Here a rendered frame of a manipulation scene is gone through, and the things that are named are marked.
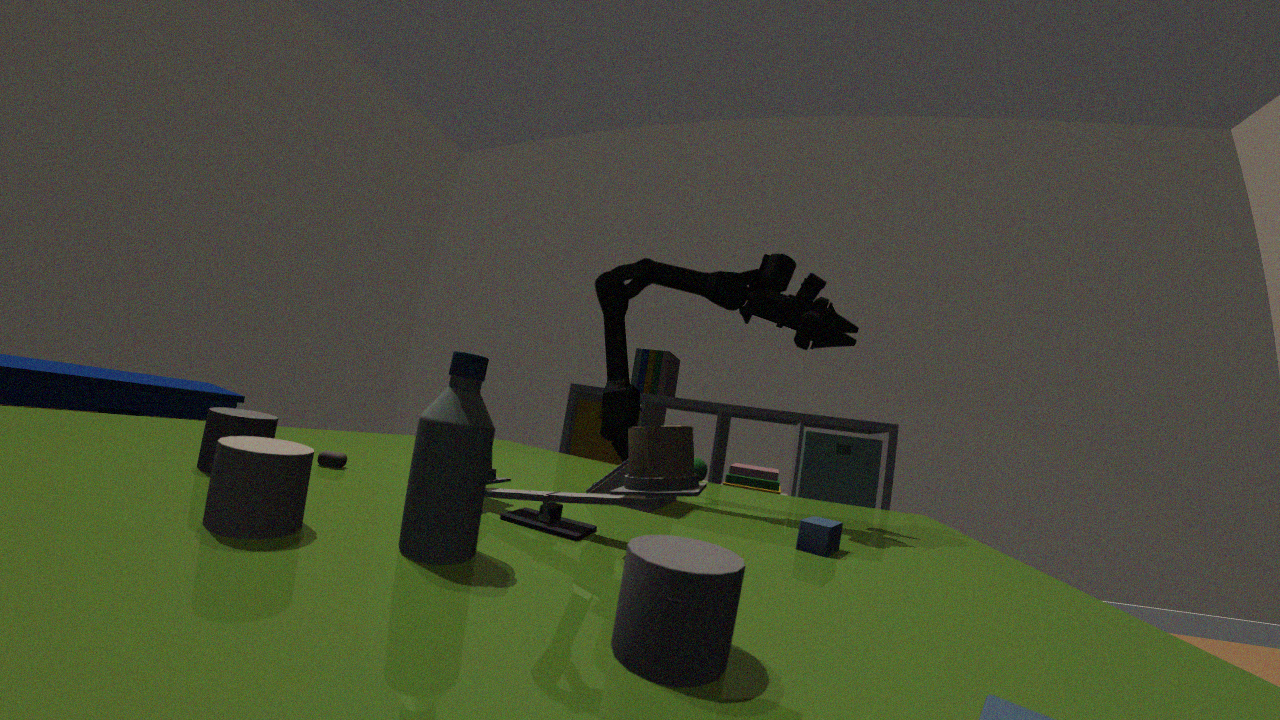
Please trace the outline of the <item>dark grey pebble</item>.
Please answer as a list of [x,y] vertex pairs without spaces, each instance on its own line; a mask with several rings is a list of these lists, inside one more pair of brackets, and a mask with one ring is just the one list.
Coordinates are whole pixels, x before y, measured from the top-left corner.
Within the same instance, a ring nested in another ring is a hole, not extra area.
[[325,450],[317,455],[317,462],[326,468],[343,468],[347,462],[347,456],[346,454]]

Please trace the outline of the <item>brown cylinder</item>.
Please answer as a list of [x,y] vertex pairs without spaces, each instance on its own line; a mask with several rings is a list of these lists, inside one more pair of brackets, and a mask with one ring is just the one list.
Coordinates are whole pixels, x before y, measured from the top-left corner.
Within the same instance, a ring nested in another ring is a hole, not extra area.
[[692,427],[628,428],[628,477],[694,475]]

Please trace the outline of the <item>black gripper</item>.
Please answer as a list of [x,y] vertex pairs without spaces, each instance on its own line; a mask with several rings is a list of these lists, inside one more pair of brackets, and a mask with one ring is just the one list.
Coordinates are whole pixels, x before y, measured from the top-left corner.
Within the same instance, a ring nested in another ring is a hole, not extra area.
[[[780,297],[780,304],[774,310],[773,322],[777,323],[776,327],[782,328],[788,327],[796,331],[794,342],[800,348],[808,348],[812,343],[812,348],[829,348],[829,347],[844,347],[854,346],[858,340],[852,338],[845,333],[858,333],[859,327],[844,316],[835,313],[835,307],[829,299],[819,297],[812,302],[810,311],[797,307],[790,304],[788,299],[795,296],[788,293]],[[813,309],[813,306],[815,307]],[[829,304],[829,307],[827,307]]]

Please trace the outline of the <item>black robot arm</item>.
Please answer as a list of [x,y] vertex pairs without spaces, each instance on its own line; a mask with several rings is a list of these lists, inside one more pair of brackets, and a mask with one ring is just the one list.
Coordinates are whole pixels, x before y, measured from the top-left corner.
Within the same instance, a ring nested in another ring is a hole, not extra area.
[[[759,270],[710,274],[643,258],[637,263],[616,266],[596,278],[594,286],[604,315],[607,365],[600,436],[612,441],[611,445],[623,462],[628,459],[628,428],[637,428],[639,411],[643,413],[640,391],[630,386],[628,380],[625,331],[628,299],[649,284],[660,284],[700,295],[727,310],[739,309],[745,324],[753,315],[773,322],[774,310],[782,296],[780,292],[787,290],[796,266],[792,258],[776,252],[764,254]],[[631,282],[625,284],[625,281]],[[826,287],[826,281],[810,273],[801,284],[797,295],[787,299],[790,304],[810,311],[812,302]]]

